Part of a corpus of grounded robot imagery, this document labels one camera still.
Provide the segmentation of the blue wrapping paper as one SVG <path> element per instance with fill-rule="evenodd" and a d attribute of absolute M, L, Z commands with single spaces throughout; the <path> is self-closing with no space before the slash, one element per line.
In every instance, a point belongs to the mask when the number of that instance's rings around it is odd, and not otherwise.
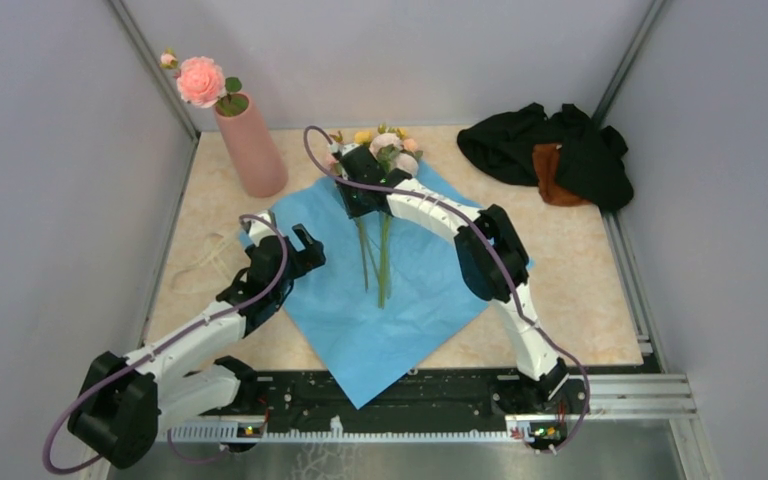
<path fill-rule="evenodd" d="M 361 259 L 356 225 L 328 178 L 271 207 L 279 230 L 303 225 L 326 262 L 294 284 L 283 307 L 356 408 L 362 408 L 488 307 L 465 285 L 455 248 L 410 221 L 392 221 L 390 295 Z"/>

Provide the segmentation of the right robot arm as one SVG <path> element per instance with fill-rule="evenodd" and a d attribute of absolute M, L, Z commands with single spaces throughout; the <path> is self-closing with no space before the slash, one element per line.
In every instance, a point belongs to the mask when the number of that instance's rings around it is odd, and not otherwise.
<path fill-rule="evenodd" d="M 506 211 L 471 207 L 436 192 L 411 174 L 386 172 L 368 148 L 332 144 L 351 215 L 380 212 L 409 221 L 449 242 L 462 279 L 500 316 L 524 378 L 523 398 L 536 412 L 550 411 L 562 398 L 567 366 L 542 330 L 531 298 L 530 258 Z"/>

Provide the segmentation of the mixed flower bouquet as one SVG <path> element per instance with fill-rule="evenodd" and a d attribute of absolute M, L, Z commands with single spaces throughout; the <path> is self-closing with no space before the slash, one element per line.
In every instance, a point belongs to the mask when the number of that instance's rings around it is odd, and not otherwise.
<path fill-rule="evenodd" d="M 376 133 L 360 131 L 350 140 L 337 131 L 328 135 L 330 153 L 325 164 L 329 172 L 357 183 L 383 186 L 417 175 L 423 151 L 407 131 L 381 124 Z M 339 161 L 343 149 L 359 146 L 371 158 L 363 158 L 358 167 L 347 167 Z M 364 288 L 377 284 L 377 306 L 382 309 L 392 294 L 390 279 L 390 230 L 393 217 L 382 191 L 336 184 L 350 219 L 353 220 L 360 246 Z"/>

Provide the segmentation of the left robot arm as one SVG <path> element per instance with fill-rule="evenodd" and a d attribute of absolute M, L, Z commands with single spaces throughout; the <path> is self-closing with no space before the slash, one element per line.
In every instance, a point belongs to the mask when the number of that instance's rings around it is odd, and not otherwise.
<path fill-rule="evenodd" d="M 124 469 L 142 459 L 158 435 L 195 417 L 265 412 L 257 372 L 218 353 L 272 318 L 296 280 L 325 265 L 323 243 L 301 224 L 292 231 L 300 247 L 269 222 L 249 225 L 249 265 L 201 313 L 127 355 L 96 357 L 65 420 L 68 432 Z"/>

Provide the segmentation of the cream ribbon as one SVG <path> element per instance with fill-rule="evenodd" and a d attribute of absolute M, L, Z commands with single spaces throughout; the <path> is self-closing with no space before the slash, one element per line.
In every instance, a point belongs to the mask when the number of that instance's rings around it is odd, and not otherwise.
<path fill-rule="evenodd" d="M 191 264 L 177 270 L 170 281 L 170 291 L 179 295 L 194 295 L 209 292 L 230 282 L 234 278 L 231 268 L 222 259 L 222 254 L 233 244 L 238 242 L 238 232 L 223 235 L 219 232 L 209 233 L 203 242 L 202 253 Z M 215 275 L 215 280 L 208 282 L 198 280 L 192 285 L 183 283 L 184 277 L 210 266 Z"/>

